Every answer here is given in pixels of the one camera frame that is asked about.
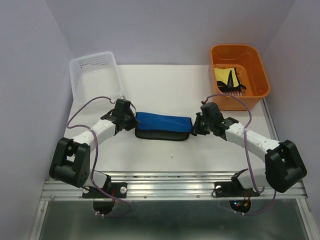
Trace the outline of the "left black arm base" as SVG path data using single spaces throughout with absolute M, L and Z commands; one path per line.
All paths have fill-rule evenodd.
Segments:
M 125 199 L 127 197 L 127 186 L 128 184 L 126 182 L 109 182 L 102 188 L 102 190 L 118 199 Z M 82 198 L 84 199 L 109 198 L 95 187 L 90 186 L 86 187 L 86 189 L 88 190 L 87 192 L 85 192 L 85 190 L 82 191 Z

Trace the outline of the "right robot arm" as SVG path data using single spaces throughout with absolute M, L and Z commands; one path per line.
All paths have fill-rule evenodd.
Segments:
M 244 148 L 245 155 L 253 154 L 264 163 L 263 168 L 253 169 L 249 164 L 235 173 L 230 181 L 219 184 L 221 192 L 236 196 L 247 190 L 271 187 L 284 193 L 307 175 L 298 148 L 292 141 L 280 142 L 249 130 L 238 120 L 223 117 L 214 102 L 203 102 L 200 109 L 192 129 L 194 136 L 212 133 Z

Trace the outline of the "yellow towel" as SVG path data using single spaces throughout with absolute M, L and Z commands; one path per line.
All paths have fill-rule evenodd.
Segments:
M 241 84 L 236 68 L 214 68 L 215 80 L 221 92 L 241 92 L 247 87 Z

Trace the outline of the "blue towel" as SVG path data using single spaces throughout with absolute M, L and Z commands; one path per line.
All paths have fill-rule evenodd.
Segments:
M 138 112 L 135 136 L 145 140 L 185 141 L 193 129 L 192 119 L 185 116 Z

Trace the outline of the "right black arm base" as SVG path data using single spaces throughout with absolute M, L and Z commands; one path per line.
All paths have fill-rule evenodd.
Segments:
M 259 197 L 260 194 L 252 188 L 246 189 L 240 183 L 232 181 L 218 181 L 211 193 L 214 198 L 240 199 L 245 197 Z

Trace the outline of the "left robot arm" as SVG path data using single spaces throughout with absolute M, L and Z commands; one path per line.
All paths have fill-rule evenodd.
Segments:
M 70 126 L 72 116 L 67 123 L 68 129 L 85 128 L 86 131 L 73 137 L 62 137 L 58 140 L 53 159 L 49 168 L 49 176 L 58 181 L 77 188 L 94 188 L 100 197 L 110 197 L 112 194 L 111 177 L 96 171 L 99 154 L 99 144 L 114 137 L 119 132 L 130 131 L 138 125 L 133 113 L 131 101 L 119 98 L 114 107 L 103 115 L 92 126 L 78 124 Z

